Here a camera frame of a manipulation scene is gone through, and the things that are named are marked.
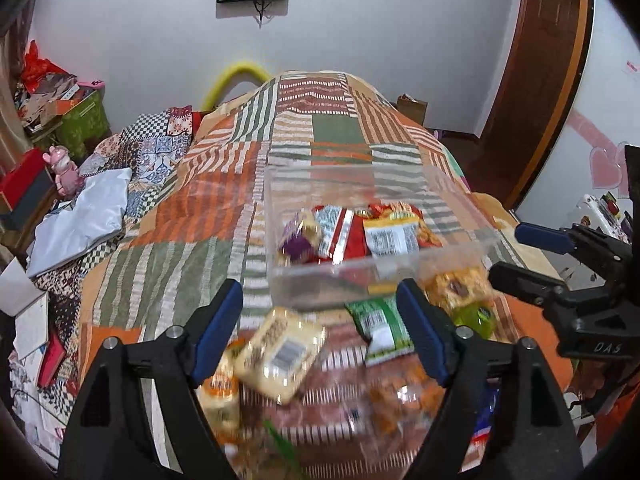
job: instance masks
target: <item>white cloth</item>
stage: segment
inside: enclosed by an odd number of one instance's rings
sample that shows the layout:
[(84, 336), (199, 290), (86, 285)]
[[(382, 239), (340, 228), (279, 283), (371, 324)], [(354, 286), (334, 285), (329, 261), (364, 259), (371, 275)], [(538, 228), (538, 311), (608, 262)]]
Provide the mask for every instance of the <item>white cloth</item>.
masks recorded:
[(90, 176), (73, 209), (45, 216), (36, 227), (27, 276), (56, 269), (120, 232), (130, 180), (130, 168)]

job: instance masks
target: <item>door frame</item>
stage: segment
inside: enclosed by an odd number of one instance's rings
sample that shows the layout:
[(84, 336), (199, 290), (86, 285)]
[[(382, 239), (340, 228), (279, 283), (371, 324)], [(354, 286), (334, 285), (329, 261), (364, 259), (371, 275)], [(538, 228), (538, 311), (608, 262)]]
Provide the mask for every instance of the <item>door frame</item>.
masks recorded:
[[(493, 126), (495, 117), (498, 113), (499, 105), (508, 90), (508, 79), (511, 72), (516, 65), (516, 52), (518, 44), (522, 36), (522, 28), (524, 25), (524, 16), (527, 7), (527, 0), (520, 0), (520, 9), (518, 10), (518, 21), (516, 22), (516, 28), (513, 34), (513, 41), (511, 43), (511, 49), (509, 57), (504, 68), (502, 80), (498, 87), (494, 104), (489, 113), (489, 117), (484, 125), (482, 134), (480, 135), (480, 143), (482, 144), (482, 137), (485, 132), (488, 132)], [(589, 43), (591, 41), (591, 26), (593, 25), (593, 0), (580, 0), (578, 5), (578, 23), (576, 28), (576, 35), (574, 40), (574, 47), (572, 49), (571, 57), (569, 60), (569, 66), (562, 83), (562, 88), (558, 96), (558, 101), (554, 107), (551, 117), (546, 124), (545, 131), (536, 146), (533, 156), (529, 160), (524, 172), (520, 176), (516, 186), (509, 193), (507, 200), (505, 201), (505, 209), (513, 209), (520, 205), (520, 202), (524, 199), (529, 188), (532, 186), (536, 177), (542, 170), (549, 153), (553, 149), (553, 146), (564, 127), (569, 111), (574, 103), (575, 93), (578, 90), (580, 79), (582, 78), (582, 70), (587, 58), (587, 52), (589, 50)]]

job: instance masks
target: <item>pink figurine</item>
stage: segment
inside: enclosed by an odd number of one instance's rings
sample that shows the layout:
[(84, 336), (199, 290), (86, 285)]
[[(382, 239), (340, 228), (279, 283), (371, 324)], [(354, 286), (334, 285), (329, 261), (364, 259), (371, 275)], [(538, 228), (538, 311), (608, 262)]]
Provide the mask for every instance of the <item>pink figurine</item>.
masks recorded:
[(78, 167), (69, 157), (68, 149), (64, 146), (51, 146), (49, 153), (43, 153), (42, 158), (56, 175), (59, 195), (71, 200), (84, 186), (84, 177), (78, 173)]

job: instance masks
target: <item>green box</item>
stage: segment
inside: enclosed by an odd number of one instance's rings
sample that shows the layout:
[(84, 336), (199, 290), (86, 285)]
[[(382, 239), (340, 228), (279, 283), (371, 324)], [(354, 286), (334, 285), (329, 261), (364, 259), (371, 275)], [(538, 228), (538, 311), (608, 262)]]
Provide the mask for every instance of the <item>green box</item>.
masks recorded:
[(91, 92), (79, 104), (62, 116), (55, 136), (72, 157), (86, 154), (84, 142), (92, 137), (101, 137), (109, 129), (107, 115), (100, 99), (100, 92)]

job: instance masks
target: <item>patchwork quilt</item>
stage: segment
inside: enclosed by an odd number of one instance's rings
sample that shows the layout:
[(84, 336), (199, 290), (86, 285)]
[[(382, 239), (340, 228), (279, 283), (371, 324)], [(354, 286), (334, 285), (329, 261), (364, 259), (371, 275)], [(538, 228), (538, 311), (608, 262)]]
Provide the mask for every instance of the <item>patchwork quilt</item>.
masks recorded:
[[(79, 361), (89, 353), (87, 348), (79, 351), (80, 326), (83, 333), (99, 327), (96, 332), (104, 336), (111, 328), (151, 340), (208, 304), (225, 278), (238, 280), (244, 288), (238, 330), (249, 334), (260, 325), (272, 307), (264, 246), (267, 165), (434, 166), (468, 192), (444, 146), (350, 74), (284, 73), (204, 117), (193, 139), (192, 117), (188, 109), (141, 116), (103, 142), (83, 165), (87, 174), (129, 166), (135, 178), (126, 230), (81, 260), (38, 279), (38, 286), (55, 298), (54, 318), (68, 353), (58, 381), (42, 395), (63, 422), (78, 390), (78, 370), (86, 368)], [(512, 237), (487, 227), (476, 210), (454, 212), (439, 203), (425, 204), (422, 211), (436, 233), (495, 237), (488, 251), (491, 262), (527, 266), (536, 260), (529, 255), (523, 261)], [(498, 339), (515, 341), (522, 333), (511, 315), (516, 307), (513, 298), (499, 295), (495, 300)], [(334, 390), (349, 395), (358, 391), (357, 385), (337, 385), (366, 376), (366, 343), (343, 308), (309, 316), (329, 329), (326, 363), (314, 370), (300, 399), (288, 409), (276, 408), (244, 388), (245, 434), (261, 431), (261, 419), (272, 418), (281, 434), (300, 448), (302, 466), (312, 479), (401, 478), (424, 433), (375, 466), (357, 455)], [(406, 356), (394, 363), (402, 369), (414, 366), (415, 359)], [(153, 383), (143, 381), (142, 388), (159, 458), (163, 465), (178, 468)], [(350, 451), (341, 452), (340, 447)], [(467, 466), (480, 456), (480, 449), (470, 449)]]
[[(151, 340), (172, 324), (185, 323), (197, 307), (210, 302), (229, 277), (244, 288), (238, 329), (255, 329), (272, 307), (264, 247), (265, 167), (390, 162), (435, 166), (468, 192), (446, 149), (360, 79), (338, 72), (288, 72), (270, 80), (254, 94), (229, 102), (204, 118), (192, 146), (167, 181), (166, 185), (172, 186), (169, 195), (85, 277), (84, 319), (94, 326), (141, 329), (140, 339)], [(478, 239), (491, 234), (488, 231), (492, 229), (478, 219), (477, 211), (461, 208), (454, 214), (442, 207), (442, 203), (423, 207), (437, 233), (464, 232)], [(489, 257), (522, 264), (503, 242), (495, 244)], [(344, 312), (322, 314), (324, 323), (335, 325), (338, 333), (348, 333), (346, 338), (337, 339), (332, 350), (338, 354), (353, 350), (355, 356), (360, 351), (362, 356), (364, 342)], [(495, 313), (498, 338), (517, 339), (505, 297), (495, 302)], [(353, 349), (341, 348), (340, 341), (348, 342)], [(354, 359), (353, 365), (362, 368), (362, 360)], [(348, 368), (349, 362), (339, 367)], [(295, 408), (304, 410), (297, 412), (299, 415), (306, 413), (295, 424), (299, 446), (324, 442), (316, 432), (330, 438), (329, 432), (342, 423), (312, 415), (333, 387), (321, 372), (315, 380), (324, 384), (318, 386), (317, 396), (311, 397), (315, 401)], [(160, 459), (176, 467), (153, 384), (143, 384), (143, 391)], [(267, 406), (270, 404), (262, 396), (244, 394), (245, 431), (260, 431), (256, 412)], [(283, 416), (276, 422), (289, 438), (290, 417)], [(419, 441), (408, 442), (376, 469), (374, 476), (400, 478)], [(340, 453), (330, 459), (323, 458), (322, 452), (304, 456), (303, 465), (311, 478), (341, 478), (345, 471), (356, 470), (365, 476), (374, 473), (361, 459)], [(470, 461), (477, 459), (477, 454), (470, 455)], [(322, 460), (329, 460), (331, 466), (322, 466)]]

